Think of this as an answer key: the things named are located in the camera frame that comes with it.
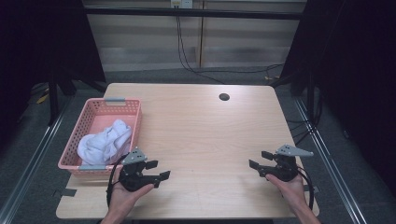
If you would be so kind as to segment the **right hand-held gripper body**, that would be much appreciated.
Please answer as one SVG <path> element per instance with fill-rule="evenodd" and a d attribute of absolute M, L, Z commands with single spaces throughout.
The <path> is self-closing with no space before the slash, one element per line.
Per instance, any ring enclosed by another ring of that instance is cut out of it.
<path fill-rule="evenodd" d="M 311 151 L 306 151 L 298 147 L 283 145 L 275 153 L 269 153 L 268 159 L 276 163 L 275 167 L 270 167 L 268 174 L 274 175 L 284 182 L 291 181 L 298 174 L 297 157 L 312 157 Z"/>

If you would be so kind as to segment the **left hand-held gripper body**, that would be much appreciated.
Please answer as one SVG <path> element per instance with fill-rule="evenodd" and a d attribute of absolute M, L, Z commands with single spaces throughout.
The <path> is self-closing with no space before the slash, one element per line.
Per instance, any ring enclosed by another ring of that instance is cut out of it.
<path fill-rule="evenodd" d="M 119 182 L 128 191 L 137 191 L 147 184 L 154 185 L 156 175 L 143 175 L 147 161 L 148 157 L 137 147 L 121 161 Z"/>

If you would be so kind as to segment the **white printed towel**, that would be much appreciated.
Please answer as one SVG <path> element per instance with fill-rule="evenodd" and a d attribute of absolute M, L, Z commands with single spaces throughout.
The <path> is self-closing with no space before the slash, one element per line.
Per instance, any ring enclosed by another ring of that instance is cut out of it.
<path fill-rule="evenodd" d="M 101 132 L 87 134 L 78 143 L 78 155 L 83 164 L 109 165 L 125 155 L 131 145 L 132 128 L 116 119 Z"/>

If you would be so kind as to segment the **pink plastic basket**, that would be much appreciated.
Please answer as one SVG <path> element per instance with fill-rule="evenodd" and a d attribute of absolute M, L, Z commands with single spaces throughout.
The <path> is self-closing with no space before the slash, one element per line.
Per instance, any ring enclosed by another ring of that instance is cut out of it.
<path fill-rule="evenodd" d="M 140 101 L 128 98 L 91 98 L 86 101 L 81 110 L 58 162 L 58 167 L 67 170 L 75 177 L 109 176 L 114 162 L 95 165 L 83 164 L 82 158 L 78 155 L 78 144 L 85 135 L 97 134 L 110 127 L 117 119 L 124 121 L 132 129 L 128 152 L 132 151 L 138 143 L 142 120 Z"/>

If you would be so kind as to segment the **person's left hand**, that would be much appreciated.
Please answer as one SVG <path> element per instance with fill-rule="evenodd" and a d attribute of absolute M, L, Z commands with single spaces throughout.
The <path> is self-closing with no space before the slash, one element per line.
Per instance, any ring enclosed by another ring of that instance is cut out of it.
<path fill-rule="evenodd" d="M 121 183 L 116 183 L 113 187 L 107 214 L 126 217 L 136 202 L 152 189 L 154 189 L 154 185 L 147 184 L 137 191 L 128 191 Z"/>

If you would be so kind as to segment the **person's right hand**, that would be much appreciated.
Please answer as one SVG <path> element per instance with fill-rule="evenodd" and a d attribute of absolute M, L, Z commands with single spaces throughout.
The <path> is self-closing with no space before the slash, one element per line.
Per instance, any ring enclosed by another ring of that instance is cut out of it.
<path fill-rule="evenodd" d="M 292 212 L 309 208 L 304 195 L 303 178 L 300 175 L 295 176 L 289 182 L 284 182 L 274 175 L 266 175 L 265 178 L 280 190 Z"/>

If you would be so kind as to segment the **black metal stand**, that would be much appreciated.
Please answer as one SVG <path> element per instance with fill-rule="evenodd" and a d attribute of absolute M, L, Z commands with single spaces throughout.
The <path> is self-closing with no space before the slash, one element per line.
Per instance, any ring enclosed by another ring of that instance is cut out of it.
<path fill-rule="evenodd" d="M 52 125 L 59 116 L 57 81 L 53 72 L 49 74 L 49 107 L 49 125 Z"/>
<path fill-rule="evenodd" d="M 314 98 L 315 98 L 315 82 L 312 73 L 308 76 L 307 85 L 307 114 L 311 123 L 314 122 Z"/>

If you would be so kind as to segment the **black curtain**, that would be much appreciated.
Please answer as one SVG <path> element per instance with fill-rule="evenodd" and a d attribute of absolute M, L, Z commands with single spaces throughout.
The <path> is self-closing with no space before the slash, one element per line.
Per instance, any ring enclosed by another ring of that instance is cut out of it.
<path fill-rule="evenodd" d="M 0 151 L 51 72 L 65 95 L 106 80 L 83 0 L 0 0 Z"/>
<path fill-rule="evenodd" d="M 396 0 L 306 0 L 281 76 L 321 90 L 396 195 Z"/>

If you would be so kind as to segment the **black horizontal bar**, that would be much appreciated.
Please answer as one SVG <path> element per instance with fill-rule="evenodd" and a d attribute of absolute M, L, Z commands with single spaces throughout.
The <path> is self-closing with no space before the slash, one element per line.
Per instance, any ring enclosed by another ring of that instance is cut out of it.
<path fill-rule="evenodd" d="M 139 8 L 139 7 L 85 7 L 87 14 L 98 15 L 133 15 L 133 16 L 174 16 L 174 17 L 208 17 L 208 18 L 239 18 L 265 20 L 293 20 L 303 17 L 297 12 L 265 12 L 214 9 L 185 9 L 185 8 Z"/>

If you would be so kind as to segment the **metal floor rail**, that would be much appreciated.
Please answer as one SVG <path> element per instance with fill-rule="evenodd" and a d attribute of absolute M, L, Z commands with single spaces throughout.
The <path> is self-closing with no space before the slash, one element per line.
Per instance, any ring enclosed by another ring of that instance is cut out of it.
<path fill-rule="evenodd" d="M 352 222 L 354 224 L 368 224 L 359 204 L 335 164 L 332 154 L 319 130 L 308 120 L 308 110 L 304 105 L 304 101 L 300 97 L 297 97 L 294 99 L 294 102 Z"/>
<path fill-rule="evenodd" d="M 11 191 L 7 200 L 5 201 L 4 206 L 0 209 L 0 224 L 11 224 L 15 214 L 20 207 L 21 201 L 23 200 L 26 191 L 29 189 L 32 179 L 35 176 L 35 173 L 41 164 L 44 156 L 46 155 L 52 139 L 58 132 L 63 119 L 64 113 L 67 108 L 70 106 L 73 101 L 73 96 L 66 96 L 64 100 L 64 104 L 60 109 L 58 115 L 54 119 L 54 121 L 49 125 L 41 138 L 37 148 L 35 149 L 35 153 L 26 164 L 21 177 L 18 179 L 16 187 Z"/>

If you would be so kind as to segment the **white wall socket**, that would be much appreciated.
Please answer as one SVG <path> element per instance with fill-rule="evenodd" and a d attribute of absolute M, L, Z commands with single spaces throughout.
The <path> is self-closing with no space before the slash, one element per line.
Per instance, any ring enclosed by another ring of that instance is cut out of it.
<path fill-rule="evenodd" d="M 171 8 L 185 8 L 192 9 L 193 1 L 192 0 L 170 0 Z"/>

